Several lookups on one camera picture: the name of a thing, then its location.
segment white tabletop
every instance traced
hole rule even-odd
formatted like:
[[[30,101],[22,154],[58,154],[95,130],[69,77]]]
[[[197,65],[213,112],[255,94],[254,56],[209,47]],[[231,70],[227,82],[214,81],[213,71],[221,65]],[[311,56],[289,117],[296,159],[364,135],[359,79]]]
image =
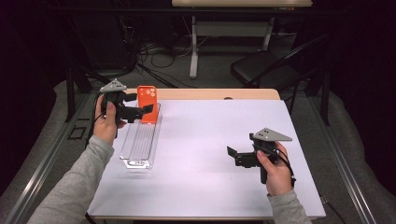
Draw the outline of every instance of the white tabletop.
[[[295,190],[309,217],[322,203],[283,101],[162,100],[163,121],[151,170],[128,170],[119,159],[127,127],[119,130],[88,213],[97,218],[264,219],[272,209],[260,168],[236,167],[227,146],[252,152],[249,133],[264,127],[284,142],[297,178]]]
[[[311,0],[173,0],[174,7],[311,7]]]

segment dark curtain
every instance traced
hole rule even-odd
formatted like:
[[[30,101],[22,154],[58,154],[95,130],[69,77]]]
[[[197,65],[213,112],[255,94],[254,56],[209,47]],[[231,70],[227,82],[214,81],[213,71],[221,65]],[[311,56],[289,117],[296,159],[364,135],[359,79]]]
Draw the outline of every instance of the dark curtain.
[[[64,79],[45,21],[28,1],[0,3],[2,77],[0,194],[20,169],[45,125]]]
[[[396,195],[396,5],[390,1],[315,0],[313,7],[355,14],[304,21],[295,45],[323,33],[332,35],[332,46],[326,52],[332,65],[331,90],[343,100],[358,128],[366,162],[378,181]]]

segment orange phone case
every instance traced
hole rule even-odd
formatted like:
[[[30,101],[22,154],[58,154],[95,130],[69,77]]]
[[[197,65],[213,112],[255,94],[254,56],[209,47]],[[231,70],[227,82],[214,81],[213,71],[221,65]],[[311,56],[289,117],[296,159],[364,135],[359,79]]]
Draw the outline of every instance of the orange phone case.
[[[154,86],[137,87],[137,105],[143,107],[145,105],[153,105],[152,112],[143,115],[142,123],[155,123],[158,118],[157,105],[157,89]]]

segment gray sleeve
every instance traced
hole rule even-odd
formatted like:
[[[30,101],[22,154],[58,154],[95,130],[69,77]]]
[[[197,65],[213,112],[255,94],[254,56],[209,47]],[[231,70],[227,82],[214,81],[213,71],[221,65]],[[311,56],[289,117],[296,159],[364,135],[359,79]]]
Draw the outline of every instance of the gray sleeve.
[[[268,196],[268,200],[273,208],[275,223],[312,223],[306,216],[294,189],[286,194]]]
[[[37,207],[28,223],[80,223],[114,148],[93,136],[73,167]]]

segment transparent tray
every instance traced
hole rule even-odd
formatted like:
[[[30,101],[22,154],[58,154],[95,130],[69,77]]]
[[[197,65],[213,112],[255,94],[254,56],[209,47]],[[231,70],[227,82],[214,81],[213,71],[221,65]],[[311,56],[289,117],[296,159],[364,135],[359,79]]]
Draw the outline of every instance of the transparent tray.
[[[137,119],[131,123],[120,153],[120,159],[128,169],[151,169],[160,135],[161,105],[158,104],[156,123],[142,123]]]

